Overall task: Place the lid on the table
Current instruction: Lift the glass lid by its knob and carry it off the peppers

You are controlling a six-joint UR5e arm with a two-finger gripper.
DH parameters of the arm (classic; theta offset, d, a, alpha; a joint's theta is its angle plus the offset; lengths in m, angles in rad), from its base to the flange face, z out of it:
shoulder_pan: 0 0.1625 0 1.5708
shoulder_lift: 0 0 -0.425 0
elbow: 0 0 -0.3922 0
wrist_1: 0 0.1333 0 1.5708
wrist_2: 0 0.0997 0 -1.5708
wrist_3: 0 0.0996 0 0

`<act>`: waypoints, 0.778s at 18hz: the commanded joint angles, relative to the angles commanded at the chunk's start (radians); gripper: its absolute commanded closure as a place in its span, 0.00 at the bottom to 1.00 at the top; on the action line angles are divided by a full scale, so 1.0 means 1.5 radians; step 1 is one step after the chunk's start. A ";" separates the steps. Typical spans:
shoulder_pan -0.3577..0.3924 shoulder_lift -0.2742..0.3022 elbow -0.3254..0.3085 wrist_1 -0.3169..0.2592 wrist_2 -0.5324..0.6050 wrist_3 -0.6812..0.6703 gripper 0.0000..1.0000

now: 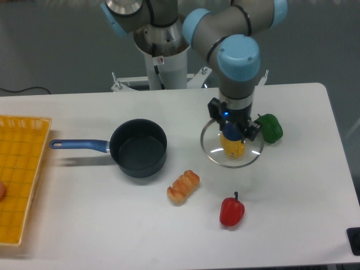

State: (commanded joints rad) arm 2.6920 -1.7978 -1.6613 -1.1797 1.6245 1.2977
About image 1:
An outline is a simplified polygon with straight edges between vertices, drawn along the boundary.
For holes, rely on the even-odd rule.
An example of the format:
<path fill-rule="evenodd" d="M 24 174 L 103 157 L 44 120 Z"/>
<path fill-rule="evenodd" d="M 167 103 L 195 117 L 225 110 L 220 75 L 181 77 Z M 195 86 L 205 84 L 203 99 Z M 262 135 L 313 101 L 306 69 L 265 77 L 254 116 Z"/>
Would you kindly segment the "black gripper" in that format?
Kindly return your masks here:
<path fill-rule="evenodd" d="M 224 130 L 226 123 L 231 123 L 240 132 L 243 132 L 244 137 L 253 141 L 261 131 L 261 124 L 257 121 L 252 121 L 251 114 L 252 104 L 243 109 L 231 109 L 230 104 L 225 101 L 213 97 L 208 103 L 208 110 L 210 118 L 219 124 L 219 129 Z"/>

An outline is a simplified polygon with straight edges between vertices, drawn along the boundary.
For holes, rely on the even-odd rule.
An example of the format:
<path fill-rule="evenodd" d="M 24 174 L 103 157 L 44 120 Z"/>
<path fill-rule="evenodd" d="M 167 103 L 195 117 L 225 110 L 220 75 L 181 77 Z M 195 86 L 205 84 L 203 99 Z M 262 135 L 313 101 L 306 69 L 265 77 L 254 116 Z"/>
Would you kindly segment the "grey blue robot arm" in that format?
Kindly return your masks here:
<path fill-rule="evenodd" d="M 220 13 L 198 8 L 185 18 L 177 1 L 103 1 L 101 10 L 115 34 L 133 34 L 151 88 L 183 88 L 186 67 L 181 60 L 192 48 L 219 76 L 219 97 L 208 105 L 210 117 L 222 131 L 232 124 L 230 140 L 257 137 L 261 126 L 250 112 L 260 49 L 253 34 L 282 22 L 286 1 L 231 1 Z"/>

